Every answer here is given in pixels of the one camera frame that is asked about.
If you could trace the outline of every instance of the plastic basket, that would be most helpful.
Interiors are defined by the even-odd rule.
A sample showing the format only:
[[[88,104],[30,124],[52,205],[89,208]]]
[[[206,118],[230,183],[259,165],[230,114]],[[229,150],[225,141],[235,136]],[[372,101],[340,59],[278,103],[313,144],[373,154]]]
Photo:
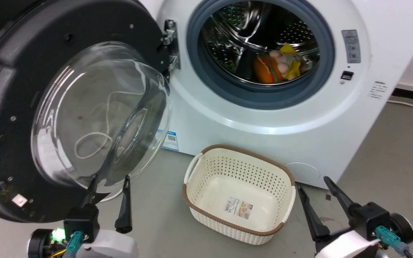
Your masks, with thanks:
[[[194,157],[182,194],[200,223],[253,245],[282,229],[296,195],[285,166],[227,145],[210,146]]]

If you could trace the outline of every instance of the open door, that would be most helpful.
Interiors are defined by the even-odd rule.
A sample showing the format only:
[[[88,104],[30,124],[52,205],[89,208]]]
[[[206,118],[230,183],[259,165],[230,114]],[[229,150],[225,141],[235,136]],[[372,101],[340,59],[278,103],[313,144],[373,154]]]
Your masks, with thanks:
[[[62,220],[95,178],[98,202],[146,168],[168,130],[169,62],[162,31],[136,0],[44,0],[7,23],[0,217]]]

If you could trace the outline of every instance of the floor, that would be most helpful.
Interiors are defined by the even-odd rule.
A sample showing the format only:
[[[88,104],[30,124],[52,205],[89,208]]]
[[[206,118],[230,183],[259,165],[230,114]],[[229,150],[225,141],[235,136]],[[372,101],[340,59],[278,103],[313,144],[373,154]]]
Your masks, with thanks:
[[[314,244],[298,198],[285,227],[261,246],[233,240],[197,222],[181,194],[191,158],[162,150],[148,170],[132,182],[134,230],[130,235],[138,242],[140,257],[313,257]],[[386,105],[339,186],[354,201],[374,201],[404,215],[413,224],[413,108]],[[331,231],[347,225],[335,198],[327,201],[325,190],[308,186],[305,189],[313,208]],[[113,229],[119,205],[120,198],[99,204],[101,228]],[[34,229],[61,225],[18,224],[0,219],[0,257],[26,257],[26,243]],[[390,258],[398,257],[392,250],[388,254]]]

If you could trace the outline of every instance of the basket handle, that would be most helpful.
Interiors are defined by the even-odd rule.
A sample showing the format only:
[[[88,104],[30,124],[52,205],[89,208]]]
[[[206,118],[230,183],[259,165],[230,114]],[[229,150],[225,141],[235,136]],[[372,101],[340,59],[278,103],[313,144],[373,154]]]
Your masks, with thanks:
[[[200,157],[203,155],[203,153],[197,154],[192,161],[190,162],[189,166],[187,167],[186,174],[184,175],[184,183],[187,183],[190,179],[190,176],[192,175],[192,172],[197,168],[197,166],[200,164],[198,162],[200,160]]]

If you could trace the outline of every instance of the led light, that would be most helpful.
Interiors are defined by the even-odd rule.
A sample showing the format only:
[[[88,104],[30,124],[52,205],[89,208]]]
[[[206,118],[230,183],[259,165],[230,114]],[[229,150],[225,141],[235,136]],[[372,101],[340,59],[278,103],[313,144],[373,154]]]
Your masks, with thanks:
[[[65,230],[64,229],[56,229],[52,231],[52,240],[55,240],[57,242],[63,242],[63,240],[66,238],[65,235]]]

